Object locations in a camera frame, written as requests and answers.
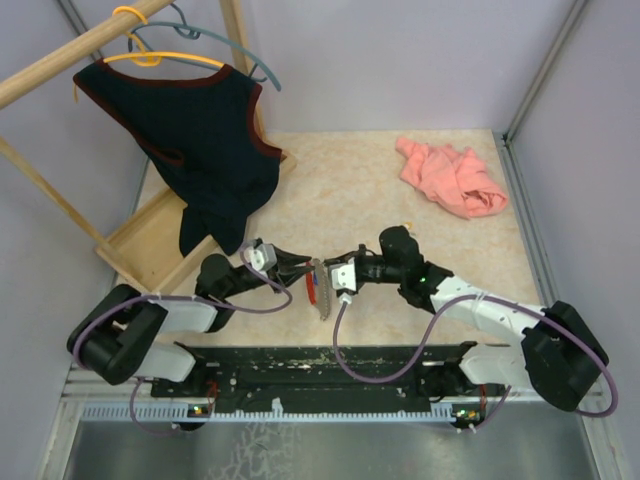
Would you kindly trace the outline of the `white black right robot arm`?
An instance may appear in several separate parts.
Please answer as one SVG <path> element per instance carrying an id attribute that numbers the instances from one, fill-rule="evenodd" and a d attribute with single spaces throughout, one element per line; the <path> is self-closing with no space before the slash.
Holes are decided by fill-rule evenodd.
<path id="1" fill-rule="evenodd" d="M 501 339 L 497 346 L 471 346 L 446 372 L 461 396 L 481 384 L 530 388 L 555 408 L 577 412 L 598 378 L 612 379 L 609 358 L 572 305 L 520 304 L 495 296 L 424 258 L 404 226 L 385 229 L 380 253 L 365 245 L 325 260 L 333 290 L 343 305 L 368 283 L 393 284 L 412 307 L 434 321 L 449 317 Z"/>

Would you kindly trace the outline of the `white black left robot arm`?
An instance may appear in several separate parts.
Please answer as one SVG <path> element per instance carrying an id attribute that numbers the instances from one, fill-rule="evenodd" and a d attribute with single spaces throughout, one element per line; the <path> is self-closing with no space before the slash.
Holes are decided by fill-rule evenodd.
<path id="1" fill-rule="evenodd" d="M 75 363 L 98 374 L 110 385 L 134 378 L 155 377 L 172 381 L 184 395 L 201 394 L 208 373 L 196 365 L 185 346 L 161 346 L 161 333 L 194 331 L 214 333 L 224 328 L 234 313 L 272 314 L 293 301 L 289 287 L 313 271 L 309 256 L 286 252 L 259 241 L 240 251 L 234 266 L 222 254 L 202 261 L 192 295 L 143 294 L 121 284 L 80 322 L 69 335 L 66 348 Z M 274 307 L 247 307 L 229 299 L 268 286 L 285 300 Z"/>

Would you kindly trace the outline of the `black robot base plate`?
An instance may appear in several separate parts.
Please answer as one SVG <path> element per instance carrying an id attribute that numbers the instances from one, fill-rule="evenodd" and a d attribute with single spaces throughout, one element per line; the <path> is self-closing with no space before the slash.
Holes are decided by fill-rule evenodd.
<path id="1" fill-rule="evenodd" d="M 155 399 L 194 399 L 189 423 L 240 418 L 389 418 L 402 414 L 481 421 L 497 384 L 473 385 L 459 362 L 473 343 L 427 346 L 397 379 L 367 384 L 348 375 L 330 347 L 190 348 L 182 382 L 150 377 Z"/>

